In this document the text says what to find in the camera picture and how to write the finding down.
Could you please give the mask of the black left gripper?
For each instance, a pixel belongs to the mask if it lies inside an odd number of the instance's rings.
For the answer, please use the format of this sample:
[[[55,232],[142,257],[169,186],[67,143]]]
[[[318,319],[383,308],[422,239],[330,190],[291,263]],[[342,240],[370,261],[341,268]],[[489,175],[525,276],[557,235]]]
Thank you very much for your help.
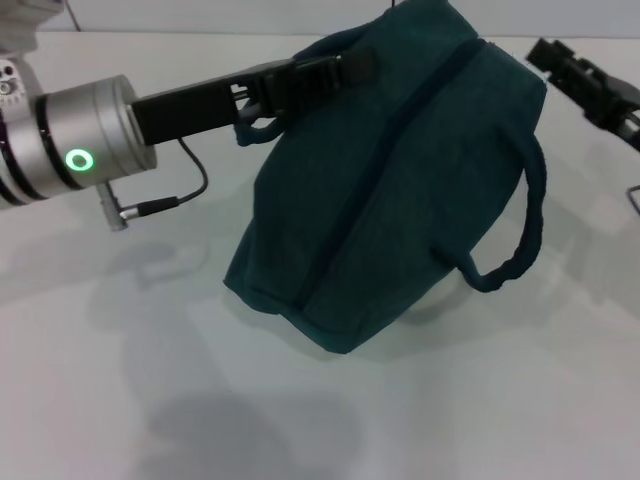
[[[146,96],[131,103],[146,146],[305,109],[375,79],[371,49],[308,60],[260,64],[233,74]]]

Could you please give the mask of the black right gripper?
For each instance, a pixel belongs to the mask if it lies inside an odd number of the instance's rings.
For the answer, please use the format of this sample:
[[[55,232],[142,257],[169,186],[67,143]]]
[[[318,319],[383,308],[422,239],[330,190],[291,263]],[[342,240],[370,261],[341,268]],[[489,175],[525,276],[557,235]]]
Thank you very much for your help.
[[[601,130],[639,149],[639,89],[606,74],[559,40],[537,42],[526,60]]]

